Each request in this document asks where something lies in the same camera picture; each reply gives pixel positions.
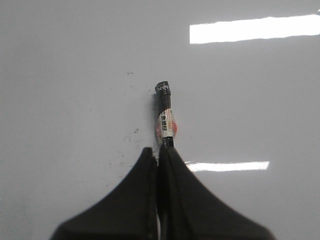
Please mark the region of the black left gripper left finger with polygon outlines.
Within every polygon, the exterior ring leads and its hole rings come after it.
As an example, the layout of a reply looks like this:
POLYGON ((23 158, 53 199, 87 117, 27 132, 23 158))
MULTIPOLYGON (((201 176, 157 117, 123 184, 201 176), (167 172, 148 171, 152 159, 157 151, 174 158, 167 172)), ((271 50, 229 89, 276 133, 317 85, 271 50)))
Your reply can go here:
POLYGON ((53 240, 156 240, 157 161, 145 147, 121 183, 100 202, 63 222, 53 240))

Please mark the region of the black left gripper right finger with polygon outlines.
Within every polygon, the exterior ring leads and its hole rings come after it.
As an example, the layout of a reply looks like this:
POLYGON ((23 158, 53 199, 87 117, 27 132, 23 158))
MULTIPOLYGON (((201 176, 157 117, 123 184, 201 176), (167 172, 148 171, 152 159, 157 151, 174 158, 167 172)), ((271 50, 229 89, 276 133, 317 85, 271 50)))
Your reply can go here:
POLYGON ((212 194, 174 147, 158 159, 158 216, 162 240, 272 240, 264 226, 212 194))

